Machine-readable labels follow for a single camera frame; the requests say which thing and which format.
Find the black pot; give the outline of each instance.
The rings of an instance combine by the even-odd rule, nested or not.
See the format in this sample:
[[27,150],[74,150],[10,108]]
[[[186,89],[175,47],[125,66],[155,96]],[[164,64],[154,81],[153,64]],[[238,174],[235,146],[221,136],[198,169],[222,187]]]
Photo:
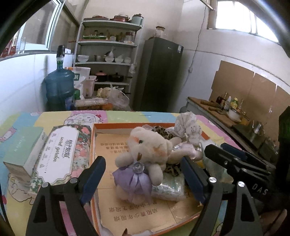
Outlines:
[[95,74],[97,76],[98,82],[105,82],[107,81],[108,75],[104,73],[102,70]]
[[118,73],[113,74],[113,75],[109,75],[109,81],[111,82],[123,82],[124,80],[124,76],[123,75],[118,75]]

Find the lavender ribbon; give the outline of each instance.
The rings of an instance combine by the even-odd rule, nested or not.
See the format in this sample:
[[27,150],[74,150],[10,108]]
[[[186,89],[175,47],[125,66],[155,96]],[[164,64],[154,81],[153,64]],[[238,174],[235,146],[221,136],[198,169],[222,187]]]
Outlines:
[[113,176],[115,184],[129,193],[129,202],[132,202],[134,194],[144,194],[149,203],[153,202],[152,182],[144,172],[137,174],[130,167],[121,167],[113,172]]

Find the stainless steel kettle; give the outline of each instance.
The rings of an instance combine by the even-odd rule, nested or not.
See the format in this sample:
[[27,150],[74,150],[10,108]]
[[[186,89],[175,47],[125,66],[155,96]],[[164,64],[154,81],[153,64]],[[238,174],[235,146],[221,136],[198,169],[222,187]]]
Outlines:
[[265,134],[265,130],[263,129],[263,127],[264,127],[264,126],[263,126],[263,124],[262,124],[261,122],[257,122],[257,124],[254,125],[254,120],[253,120],[252,130],[253,130],[254,134],[257,134],[257,135],[259,135],[259,136],[264,135],[264,134]]

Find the teddy bear's ear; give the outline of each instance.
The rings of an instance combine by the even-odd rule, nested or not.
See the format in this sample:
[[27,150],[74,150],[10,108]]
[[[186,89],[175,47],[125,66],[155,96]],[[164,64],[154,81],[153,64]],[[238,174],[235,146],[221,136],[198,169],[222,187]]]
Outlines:
[[136,128],[134,128],[134,129],[132,129],[131,134],[133,134],[133,133],[135,133],[135,132],[137,132],[137,131],[142,131],[142,130],[144,130],[143,127],[136,127]]
[[167,155],[169,156],[172,151],[172,143],[169,140],[166,140],[167,145]]

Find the window sill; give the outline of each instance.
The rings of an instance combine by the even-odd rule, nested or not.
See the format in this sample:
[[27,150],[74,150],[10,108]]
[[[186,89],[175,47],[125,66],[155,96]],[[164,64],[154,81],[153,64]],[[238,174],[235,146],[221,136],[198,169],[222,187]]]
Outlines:
[[14,54],[12,56],[7,56],[4,58],[0,58],[0,62],[10,59],[10,58],[15,58],[15,57],[20,57],[20,56],[27,56],[27,55],[35,55],[35,54],[56,54],[56,51],[30,51],[30,52],[25,52],[22,54]]
[[279,42],[272,41],[271,39],[267,39],[267,38],[265,38],[265,37],[263,37],[263,36],[261,36],[261,35],[258,35],[258,34],[247,33],[247,32],[238,31],[238,30],[217,29],[217,28],[216,28],[216,29],[208,29],[208,30],[216,30],[216,31],[220,31],[220,32],[233,32],[233,31],[234,31],[234,32],[237,32],[237,33],[242,33],[242,34],[250,34],[250,35],[253,35],[253,36],[257,36],[257,37],[260,37],[260,38],[266,39],[266,40],[268,40],[268,41],[270,41],[270,42],[272,42],[272,43],[275,43],[275,44],[278,44],[279,46],[281,46]]

